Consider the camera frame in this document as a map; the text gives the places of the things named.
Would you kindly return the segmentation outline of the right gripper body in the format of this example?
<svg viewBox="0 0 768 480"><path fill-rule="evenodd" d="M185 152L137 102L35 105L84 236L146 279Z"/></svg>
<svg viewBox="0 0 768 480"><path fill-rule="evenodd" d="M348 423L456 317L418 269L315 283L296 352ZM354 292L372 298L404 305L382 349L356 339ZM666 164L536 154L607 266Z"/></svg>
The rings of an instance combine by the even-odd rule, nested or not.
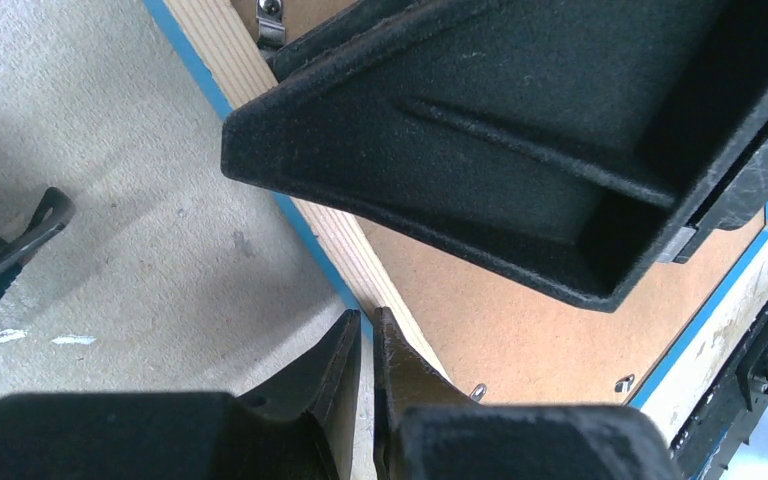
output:
<svg viewBox="0 0 768 480"><path fill-rule="evenodd" d="M667 243L658 261L685 263L716 229L745 225L768 201L768 124L749 146L749 157L737 162L700 208Z"/></svg>

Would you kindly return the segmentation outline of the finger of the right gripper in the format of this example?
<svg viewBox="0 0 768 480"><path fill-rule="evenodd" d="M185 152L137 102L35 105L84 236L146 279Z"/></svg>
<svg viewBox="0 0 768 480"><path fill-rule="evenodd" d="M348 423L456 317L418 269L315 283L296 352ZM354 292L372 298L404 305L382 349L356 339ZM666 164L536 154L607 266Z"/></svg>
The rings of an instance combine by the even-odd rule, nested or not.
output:
<svg viewBox="0 0 768 480"><path fill-rule="evenodd" d="M226 177L611 312L768 124L768 1L348 1L268 64Z"/></svg>

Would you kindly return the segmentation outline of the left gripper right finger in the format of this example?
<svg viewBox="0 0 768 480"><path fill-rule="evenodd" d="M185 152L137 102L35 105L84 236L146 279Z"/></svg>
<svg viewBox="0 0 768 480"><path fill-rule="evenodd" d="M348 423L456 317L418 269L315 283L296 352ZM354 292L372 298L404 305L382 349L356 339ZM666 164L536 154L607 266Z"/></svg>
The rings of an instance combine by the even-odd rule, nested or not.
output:
<svg viewBox="0 0 768 480"><path fill-rule="evenodd" d="M372 317L373 459L381 479L677 479L642 412L618 405L482 405Z"/></svg>

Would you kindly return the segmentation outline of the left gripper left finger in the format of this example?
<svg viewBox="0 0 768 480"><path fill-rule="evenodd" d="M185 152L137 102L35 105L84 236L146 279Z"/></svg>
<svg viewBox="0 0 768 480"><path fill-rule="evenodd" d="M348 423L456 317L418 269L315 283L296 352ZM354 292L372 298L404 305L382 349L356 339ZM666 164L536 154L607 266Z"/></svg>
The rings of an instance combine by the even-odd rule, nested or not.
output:
<svg viewBox="0 0 768 480"><path fill-rule="evenodd" d="M361 316L241 396L29 393L0 399L0 479L346 479Z"/></svg>

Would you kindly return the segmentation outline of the brown backing board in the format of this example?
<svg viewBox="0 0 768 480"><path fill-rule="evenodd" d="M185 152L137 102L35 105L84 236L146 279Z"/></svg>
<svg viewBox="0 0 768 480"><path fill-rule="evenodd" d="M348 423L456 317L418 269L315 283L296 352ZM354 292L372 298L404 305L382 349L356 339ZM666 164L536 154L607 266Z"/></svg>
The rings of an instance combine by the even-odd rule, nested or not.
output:
<svg viewBox="0 0 768 480"><path fill-rule="evenodd" d="M346 2L286 2L287 44ZM758 211L740 228L713 231L692 260L656 260L617 309L602 312L335 210L358 223L356 238L370 243L407 305L403 320L418 324L454 383L485 383L494 402L613 398L617 379L650 370L763 224Z"/></svg>

